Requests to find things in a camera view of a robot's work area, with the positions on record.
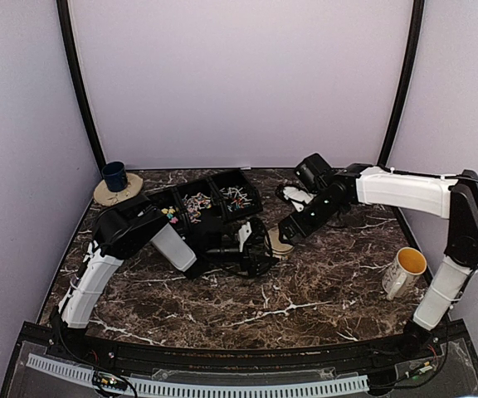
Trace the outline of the white round lid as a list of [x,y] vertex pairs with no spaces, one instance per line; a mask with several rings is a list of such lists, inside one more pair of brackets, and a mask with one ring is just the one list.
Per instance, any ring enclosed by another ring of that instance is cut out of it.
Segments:
[[294,250],[293,245],[282,243],[279,240],[279,230],[277,228],[272,228],[268,231],[268,237],[265,238],[266,248],[271,248],[274,255],[288,255]]

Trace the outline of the black three-compartment candy tray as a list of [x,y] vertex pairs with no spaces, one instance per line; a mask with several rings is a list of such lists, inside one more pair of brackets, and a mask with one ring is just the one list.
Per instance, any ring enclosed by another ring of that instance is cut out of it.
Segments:
[[221,226],[263,210],[259,191],[240,169],[173,185],[149,193],[148,198],[184,236],[198,227]]

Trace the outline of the clear plastic cup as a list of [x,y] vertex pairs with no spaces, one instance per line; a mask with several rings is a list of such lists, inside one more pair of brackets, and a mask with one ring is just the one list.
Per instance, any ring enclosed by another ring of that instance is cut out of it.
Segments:
[[290,258],[290,253],[284,253],[284,254],[273,253],[272,257],[275,258],[275,259],[281,260],[281,261],[286,261]]

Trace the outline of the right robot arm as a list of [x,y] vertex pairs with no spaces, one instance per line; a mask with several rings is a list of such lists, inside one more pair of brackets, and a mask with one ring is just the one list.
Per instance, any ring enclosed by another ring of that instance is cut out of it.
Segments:
[[297,245],[352,206],[387,206],[404,215],[435,219],[432,236],[443,244],[432,281],[412,315],[412,328],[397,342],[397,352],[413,360],[429,345],[434,329],[462,297],[478,272],[478,173],[412,172],[370,163],[332,167],[319,154],[293,170],[298,182],[277,194],[293,206],[279,224],[279,239]]

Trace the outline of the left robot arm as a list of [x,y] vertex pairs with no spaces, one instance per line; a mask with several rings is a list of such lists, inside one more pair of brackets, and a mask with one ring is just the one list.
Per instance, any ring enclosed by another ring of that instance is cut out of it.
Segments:
[[93,308],[118,268],[152,245],[177,271],[190,279],[210,267],[251,279],[266,274],[277,258],[266,248],[270,237],[263,221],[251,217],[234,231],[222,216],[205,210],[187,214],[181,231],[147,196],[138,195],[102,211],[95,219],[85,257],[71,277],[66,294],[51,311],[52,325],[69,328],[57,346],[73,362],[90,355],[90,342],[75,330],[87,328]]

